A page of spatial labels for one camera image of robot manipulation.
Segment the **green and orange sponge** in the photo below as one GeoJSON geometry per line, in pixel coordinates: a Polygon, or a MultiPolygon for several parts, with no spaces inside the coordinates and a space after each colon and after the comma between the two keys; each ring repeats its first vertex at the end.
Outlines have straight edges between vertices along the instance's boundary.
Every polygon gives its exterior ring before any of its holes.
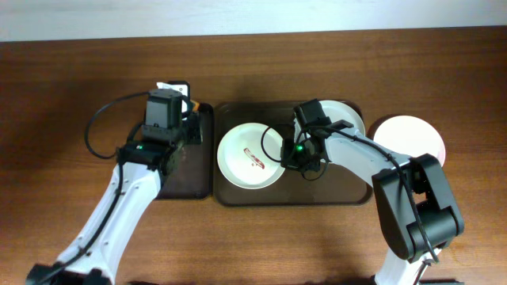
{"type": "Polygon", "coordinates": [[[188,112],[191,113],[198,113],[200,108],[200,103],[194,100],[191,100],[188,104],[188,112]]]}

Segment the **pale grey stained plate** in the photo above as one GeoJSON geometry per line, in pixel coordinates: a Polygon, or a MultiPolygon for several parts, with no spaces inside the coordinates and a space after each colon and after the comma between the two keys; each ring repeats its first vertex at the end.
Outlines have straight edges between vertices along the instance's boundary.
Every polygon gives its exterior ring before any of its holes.
{"type": "Polygon", "coordinates": [[[357,128],[362,135],[366,134],[364,121],[362,120],[360,114],[346,103],[324,100],[320,101],[320,104],[322,106],[322,110],[326,116],[330,118],[332,123],[339,120],[345,120],[357,128]]]}

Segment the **cream plate with red stain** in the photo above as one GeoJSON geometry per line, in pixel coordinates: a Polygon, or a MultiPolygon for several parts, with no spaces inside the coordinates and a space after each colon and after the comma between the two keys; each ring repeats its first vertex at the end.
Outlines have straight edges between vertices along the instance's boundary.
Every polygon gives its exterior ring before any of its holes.
{"type": "Polygon", "coordinates": [[[284,173],[280,165],[282,137],[262,123],[243,123],[230,129],[220,140],[217,163],[232,184],[245,189],[266,188],[284,173]]]}

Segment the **white plate with red stain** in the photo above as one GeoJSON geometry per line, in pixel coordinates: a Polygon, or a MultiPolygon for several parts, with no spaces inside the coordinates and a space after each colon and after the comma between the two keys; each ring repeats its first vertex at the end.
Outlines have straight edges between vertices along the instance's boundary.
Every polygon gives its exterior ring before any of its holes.
{"type": "Polygon", "coordinates": [[[431,154],[441,166],[445,163],[446,148],[441,134],[416,116],[389,115],[378,119],[368,130],[368,137],[397,153],[411,157],[431,154]]]}

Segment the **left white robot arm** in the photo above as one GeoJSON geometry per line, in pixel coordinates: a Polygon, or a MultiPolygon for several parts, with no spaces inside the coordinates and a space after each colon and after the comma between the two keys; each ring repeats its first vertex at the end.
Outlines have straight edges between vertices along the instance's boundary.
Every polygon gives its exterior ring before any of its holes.
{"type": "Polygon", "coordinates": [[[113,284],[123,252],[150,203],[175,172],[186,144],[202,141],[199,105],[186,81],[145,92],[144,118],[116,149],[111,180],[92,215],[53,265],[35,264],[27,284],[113,284]]]}

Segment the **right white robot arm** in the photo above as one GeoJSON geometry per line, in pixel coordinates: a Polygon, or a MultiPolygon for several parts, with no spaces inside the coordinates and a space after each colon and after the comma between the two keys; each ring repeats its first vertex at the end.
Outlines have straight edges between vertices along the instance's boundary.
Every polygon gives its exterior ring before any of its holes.
{"type": "Polygon", "coordinates": [[[419,284],[442,249],[464,232],[464,220],[447,177],[430,154],[411,157],[368,139],[356,128],[307,127],[285,139],[285,169],[305,173],[332,163],[373,188],[388,245],[374,284],[419,284]]]}

